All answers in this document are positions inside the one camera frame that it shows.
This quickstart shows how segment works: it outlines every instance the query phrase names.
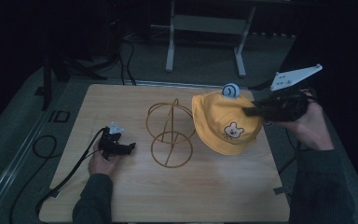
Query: cartoon bear print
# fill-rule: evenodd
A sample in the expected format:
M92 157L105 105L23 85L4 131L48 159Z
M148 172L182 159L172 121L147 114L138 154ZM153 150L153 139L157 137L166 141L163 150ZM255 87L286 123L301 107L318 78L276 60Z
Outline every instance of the cartoon bear print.
M238 128L236 122L231 122L229 126L225 128L225 138L226 139L232 139L232 138L239 138L241 136L241 133L244 132L243 128Z

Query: gray carpet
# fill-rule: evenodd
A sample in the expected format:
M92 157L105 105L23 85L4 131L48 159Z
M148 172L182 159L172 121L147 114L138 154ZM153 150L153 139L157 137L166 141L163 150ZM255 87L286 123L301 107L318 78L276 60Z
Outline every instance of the gray carpet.
M233 51L231 48L176 46L175 63L172 73L166 73L165 59L167 46L160 44L144 45L133 43L134 53L130 63L131 73L139 85L150 84L145 81L185 83L198 85L222 86L235 82L242 87L250 87L269 80L279 71L282 61L290 49L294 39L286 37L265 38L251 35L243 53L248 76L237 76ZM123 59L131 55L130 45L122 48ZM38 136L45 134L57 138L57 149L54 154L61 153L76 120L76 114L88 86L92 83L120 84L120 68L114 66L99 72L109 77L106 81L97 81L89 77L73 74L68 83L53 81L53 102L48 111L41 111L43 98L35 96L34 91L42 85L42 72L30 76L24 86L16 94L0 117L0 177L9 166L12 159L21 148L24 148L24 163L14 179L7 183L10 188L0 197L0 223L9 222L9 212L14 200L29 177L37 170L43 159L37 158L32 151L32 143ZM268 96L269 91L254 91L256 99ZM67 122L49 122L49 117L55 111L68 111L70 118ZM329 123L335 145L341 152L345 165L348 184L356 203L355 219L358 223L358 176L354 172L345 149ZM282 168L293 156L284 129L277 126L265 127L268 141L276 161L277 168ZM38 152L48 155L53 143L43 139L36 145ZM18 199L13 210L14 223L41 223L34 213L37 201L47 192L50 181L58 165L59 158L50 160L30 182ZM294 183L296 165L293 163L282 173L282 183L291 188Z

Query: gold wire bicycle sculpture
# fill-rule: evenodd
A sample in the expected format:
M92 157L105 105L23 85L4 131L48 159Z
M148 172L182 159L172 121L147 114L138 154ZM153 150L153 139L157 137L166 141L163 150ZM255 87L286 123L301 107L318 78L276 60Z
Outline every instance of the gold wire bicycle sculpture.
M166 116L165 122L164 122L164 127L163 127L163 131L159 134L153 134L153 132L150 129L149 126L149 121L150 121L150 117L151 114L156 111L159 108L162 108L163 106L169 106L169 111L168 111L168 115ZM193 115L191 113L191 110L189 110L188 108L186 108L185 106L179 105L179 100L176 98L173 103L168 104L168 103L159 103L159 104L155 104L150 106L148 112L147 112L147 118L146 118L146 129L147 131L150 133L150 135L153 136L154 140L151 144L151 154L153 159L156 161L156 163L158 163L159 165L163 166L163 167L167 167L167 168L177 168L177 167L181 167L183 165L185 165L186 163L188 163L188 161L190 161L191 156L193 154L193 145L191 144L190 141L190 137L193 136L193 134L196 132L196 129L193 128L193 131L191 132L190 136L186 136L185 134L178 132L174 129L174 109L175 108L179 108L182 111L186 112L186 114L188 114L191 118L191 125L192 127L194 127L194 124L192 122L193 120ZM167 159L165 161L162 161L162 159L158 159L158 157L156 156L156 152L155 152L155 144L156 141L160 142L160 143L164 143L164 144L168 144L171 146ZM190 146L190 152L189 155L186 156L186 158L183 159L183 161L179 162L178 164L169 164L169 161L171 159L171 156L173 154L174 148L178 146L178 144L184 143L185 141L187 141L189 143Z

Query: yellow bucket hat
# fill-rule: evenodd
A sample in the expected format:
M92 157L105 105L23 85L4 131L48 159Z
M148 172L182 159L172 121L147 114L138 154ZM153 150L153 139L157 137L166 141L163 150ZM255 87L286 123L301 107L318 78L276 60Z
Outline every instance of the yellow bucket hat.
M243 152L255 142L262 126L260 117L246 117L245 106L254 105L233 83L222 91L193 96L193 120L200 139L224 155Z

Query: sleeve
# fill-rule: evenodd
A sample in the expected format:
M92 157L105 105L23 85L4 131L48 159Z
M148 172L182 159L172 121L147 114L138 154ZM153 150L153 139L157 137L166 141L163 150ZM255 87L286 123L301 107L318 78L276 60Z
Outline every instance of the sleeve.
M337 150L299 151L289 223L354 223L353 212Z
M91 175L72 212L74 223L112 223L112 190L108 175Z

